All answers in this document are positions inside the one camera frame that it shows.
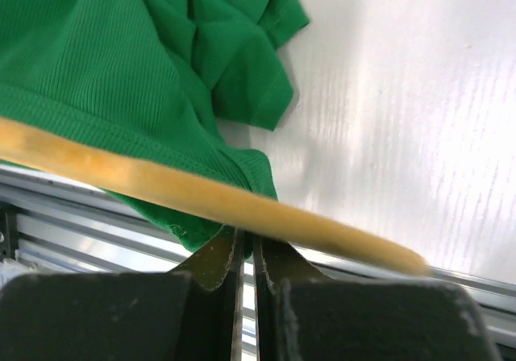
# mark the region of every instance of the green fabric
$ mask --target green fabric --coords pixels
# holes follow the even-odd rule
[[[298,0],[0,0],[0,115],[276,197],[267,157],[215,117],[269,130],[293,95],[275,49]],[[113,193],[190,250],[219,225]]]

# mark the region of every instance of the yellow stick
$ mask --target yellow stick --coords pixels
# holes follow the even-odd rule
[[[237,226],[273,239],[413,275],[424,259],[351,226],[174,168],[115,155],[0,118],[0,160]]]

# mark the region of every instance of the green shirt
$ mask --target green shirt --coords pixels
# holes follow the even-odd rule
[[[0,0],[0,116],[275,197],[267,157],[215,117],[274,129],[298,0]],[[190,250],[219,225],[113,193]]]

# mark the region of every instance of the ribbed fabric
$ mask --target ribbed fabric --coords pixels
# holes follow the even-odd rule
[[[298,0],[0,0],[0,115],[275,197],[267,157],[215,116],[274,129],[293,90],[275,49]],[[113,193],[190,250],[219,225]]]

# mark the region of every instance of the white table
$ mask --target white table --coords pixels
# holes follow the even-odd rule
[[[302,0],[298,96],[265,151],[282,201],[516,283],[516,0]]]

